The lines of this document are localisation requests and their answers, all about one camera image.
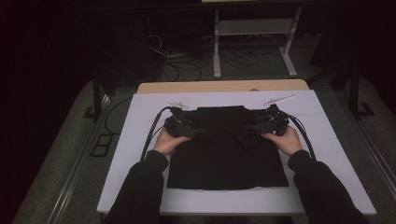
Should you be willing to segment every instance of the person's left hand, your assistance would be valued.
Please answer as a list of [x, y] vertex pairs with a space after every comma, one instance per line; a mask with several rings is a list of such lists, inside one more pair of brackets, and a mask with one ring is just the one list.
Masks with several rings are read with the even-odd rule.
[[160, 135], [155, 143], [154, 150], [161, 152], [163, 155], [172, 154], [175, 152], [175, 147], [183, 142], [189, 141], [191, 138], [180, 136], [172, 137], [165, 128], [160, 131]]

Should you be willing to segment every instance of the long sleeve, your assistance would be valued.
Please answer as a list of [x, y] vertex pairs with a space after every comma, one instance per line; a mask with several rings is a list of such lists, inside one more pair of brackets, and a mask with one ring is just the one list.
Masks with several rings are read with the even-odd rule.
[[146, 159], [129, 171], [104, 223], [158, 223], [163, 196], [163, 170], [167, 165], [164, 155], [149, 151]]
[[290, 157], [289, 167], [295, 173], [294, 183], [310, 224], [369, 223], [326, 164], [312, 161], [308, 152], [301, 150]]

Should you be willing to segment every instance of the floor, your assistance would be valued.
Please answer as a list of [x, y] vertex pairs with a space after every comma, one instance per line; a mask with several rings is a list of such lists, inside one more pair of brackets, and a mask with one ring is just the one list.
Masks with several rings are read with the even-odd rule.
[[[309, 65], [318, 43], [318, 36], [294, 40], [290, 57], [298, 78], [308, 79], [322, 68]], [[203, 56], [167, 52], [162, 63], [162, 75], [157, 81], [213, 80], [210, 38]], [[277, 47], [284, 36], [249, 36], [245, 39], [220, 40], [222, 80], [289, 78]], [[240, 49], [240, 42], [251, 43]], [[310, 85], [325, 110], [361, 183], [372, 200], [377, 215], [368, 217], [373, 224], [396, 220], [395, 195], [387, 181], [384, 167], [377, 165], [382, 155], [388, 168], [396, 172], [396, 118], [376, 93], [375, 87], [361, 78], [361, 102], [368, 103], [375, 116], [354, 119], [347, 109], [348, 86], [343, 91], [330, 87], [333, 75]], [[23, 202], [14, 223], [100, 223], [95, 211], [106, 180], [119, 133], [136, 89], [118, 89], [102, 102], [103, 114], [96, 123], [84, 119], [86, 109], [93, 104], [92, 83], [81, 91], [64, 122], [35, 183]], [[92, 157], [91, 152], [105, 153], [95, 147], [100, 134], [113, 136], [105, 157]], [[293, 217], [295, 224], [308, 223], [306, 216]]]

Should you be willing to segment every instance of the forearm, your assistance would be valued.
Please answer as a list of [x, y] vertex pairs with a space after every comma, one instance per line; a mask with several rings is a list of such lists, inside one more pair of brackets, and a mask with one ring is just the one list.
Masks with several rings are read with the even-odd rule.
[[158, 223], [167, 165], [164, 155], [149, 151], [131, 168], [104, 223]]
[[347, 189], [323, 162], [306, 151], [294, 153], [289, 167], [310, 223], [368, 223], [356, 209]]

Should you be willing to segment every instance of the black controller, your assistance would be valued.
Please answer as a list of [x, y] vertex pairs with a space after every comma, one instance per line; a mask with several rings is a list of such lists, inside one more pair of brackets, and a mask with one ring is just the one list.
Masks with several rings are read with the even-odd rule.
[[201, 138], [206, 134], [204, 129], [194, 129], [191, 127], [191, 121], [184, 119], [186, 113], [177, 107], [172, 107], [172, 116], [165, 120], [163, 125], [166, 131], [173, 137], [186, 136], [192, 138]]
[[245, 126], [248, 133], [273, 133], [282, 136], [286, 132], [289, 119], [288, 115], [279, 110], [276, 105], [270, 105], [262, 117], [255, 118], [255, 125]]

